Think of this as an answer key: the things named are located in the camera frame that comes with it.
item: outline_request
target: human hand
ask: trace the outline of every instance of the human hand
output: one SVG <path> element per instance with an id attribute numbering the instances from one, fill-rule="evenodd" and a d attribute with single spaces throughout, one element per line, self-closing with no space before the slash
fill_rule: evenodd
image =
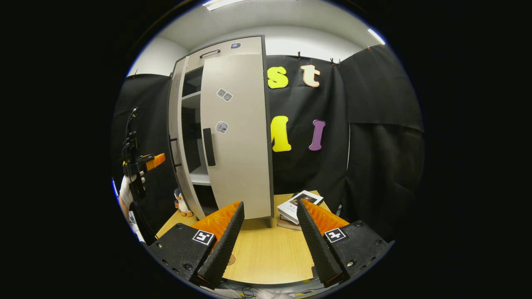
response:
<path id="1" fill-rule="evenodd" d="M 122 200 L 126 204 L 126 207 L 129 207 L 129 205 L 133 202 L 133 195 L 131 194 L 131 190 L 129 190 L 129 184 L 132 181 L 135 181 L 137 178 L 137 175 L 132 175 L 131 178 L 124 176 L 122 178 L 122 185 L 120 186 L 120 197 L 122 197 Z M 146 178 L 140 178 L 142 183 L 146 181 Z"/>

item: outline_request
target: stuffed toy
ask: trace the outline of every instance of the stuffed toy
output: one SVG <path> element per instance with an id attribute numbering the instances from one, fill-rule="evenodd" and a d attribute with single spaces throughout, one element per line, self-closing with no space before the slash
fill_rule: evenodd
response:
<path id="1" fill-rule="evenodd" d="M 181 195 L 181 189 L 176 188 L 176 190 L 173 191 L 173 195 L 176 197 L 176 201 L 174 201 L 174 204 L 176 205 L 176 209 L 181 210 L 181 216 L 187 216 L 192 217 L 194 214 L 192 211 L 190 211 L 187 207 L 187 204 L 185 203 L 185 200 L 183 199 L 183 196 Z"/>

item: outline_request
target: book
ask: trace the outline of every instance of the book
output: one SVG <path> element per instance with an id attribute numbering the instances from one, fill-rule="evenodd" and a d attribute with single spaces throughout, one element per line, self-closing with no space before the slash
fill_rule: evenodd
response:
<path id="1" fill-rule="evenodd" d="M 298 225 L 299 220 L 297 219 L 297 205 L 298 201 L 300 200 L 307 200 L 315 205 L 320 205 L 323 202 L 323 197 L 303 190 L 289 200 L 278 205 L 277 211 L 279 214 Z"/>
<path id="2" fill-rule="evenodd" d="M 285 227 L 285 228 L 289 228 L 289 229 L 301 230 L 301 226 L 300 225 L 294 224 L 293 222 L 291 222 L 288 219 L 283 219 L 282 215 L 281 215 L 281 218 L 277 219 L 277 226 Z"/>

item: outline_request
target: table surface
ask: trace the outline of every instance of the table surface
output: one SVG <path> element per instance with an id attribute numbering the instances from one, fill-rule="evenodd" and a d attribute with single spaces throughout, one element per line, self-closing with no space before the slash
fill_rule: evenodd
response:
<path id="1" fill-rule="evenodd" d="M 292 194 L 273 196 L 274 218 L 244 220 L 232 252 L 235 263 L 227 266 L 224 278 L 250 284 L 284 284 L 313 278 L 314 262 L 303 232 L 277 226 L 277 206 L 291 197 Z M 325 201 L 320 207 L 330 211 Z M 183 217 L 177 211 L 157 237 L 179 222 L 192 226 L 197 220 Z"/>

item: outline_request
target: white cabinet door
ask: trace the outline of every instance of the white cabinet door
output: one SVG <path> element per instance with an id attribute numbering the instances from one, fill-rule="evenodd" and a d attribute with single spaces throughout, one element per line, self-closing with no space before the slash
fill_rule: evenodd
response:
<path id="1" fill-rule="evenodd" d="M 176 177 L 181 187 L 181 192 L 187 203 L 189 210 L 199 218 L 205 218 L 205 214 L 197 199 L 194 186 L 190 180 L 190 173 L 188 170 L 187 159 L 185 158 L 185 150 L 183 144 L 183 134 L 181 128 L 181 108 L 182 108 L 182 93 L 185 72 L 188 64 L 188 56 L 176 63 L 173 70 L 172 86 L 170 87 L 170 98 L 168 101 L 168 132 L 170 134 L 170 149 L 172 158 L 175 164 L 181 163 L 180 166 L 175 167 Z"/>
<path id="2" fill-rule="evenodd" d="M 243 201 L 246 219 L 273 215 L 264 80 L 260 54 L 215 57 L 204 64 L 200 111 L 211 187 L 220 209 Z M 219 95 L 221 89 L 231 97 Z"/>

